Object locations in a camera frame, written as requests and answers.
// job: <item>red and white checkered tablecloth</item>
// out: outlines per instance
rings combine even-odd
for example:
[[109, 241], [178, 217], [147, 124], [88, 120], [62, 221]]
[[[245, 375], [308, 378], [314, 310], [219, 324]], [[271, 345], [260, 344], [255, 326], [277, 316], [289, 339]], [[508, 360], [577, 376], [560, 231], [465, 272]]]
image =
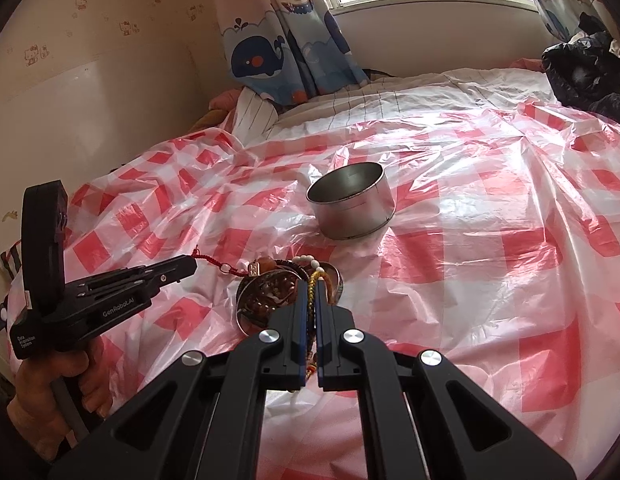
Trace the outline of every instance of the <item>red and white checkered tablecloth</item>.
[[[381, 163], [397, 213], [333, 242], [311, 182]], [[428, 112], [243, 149], [211, 128], [164, 142], [81, 187], [67, 279], [177, 254], [246, 264], [313, 254], [339, 268], [342, 306], [390, 348], [441, 350], [564, 455], [583, 479], [620, 432], [620, 126], [528, 101], [515, 111]], [[106, 335], [117, 405], [182, 352], [240, 339], [238, 280], [201, 263]], [[24, 305], [10, 293], [10, 319]], [[259, 478], [365, 478], [354, 394], [268, 396]]]

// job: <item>metal bolt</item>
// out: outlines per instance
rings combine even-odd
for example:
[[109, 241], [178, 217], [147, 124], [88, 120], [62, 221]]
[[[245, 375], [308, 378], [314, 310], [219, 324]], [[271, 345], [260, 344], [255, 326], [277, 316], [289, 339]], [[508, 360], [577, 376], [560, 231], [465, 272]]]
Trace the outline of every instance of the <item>metal bolt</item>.
[[356, 345], [357, 343], [361, 343], [364, 338], [364, 333], [361, 330], [357, 330], [353, 328], [351, 330], [346, 330], [343, 333], [343, 338], [348, 342]]
[[190, 350], [181, 356], [181, 362], [186, 366], [197, 366], [203, 361], [203, 354], [196, 350]]
[[427, 366], [438, 366], [443, 361], [443, 357], [436, 350], [426, 350], [421, 354], [421, 362]]
[[279, 340], [279, 332], [268, 328], [259, 332], [259, 339], [264, 343], [274, 343]]

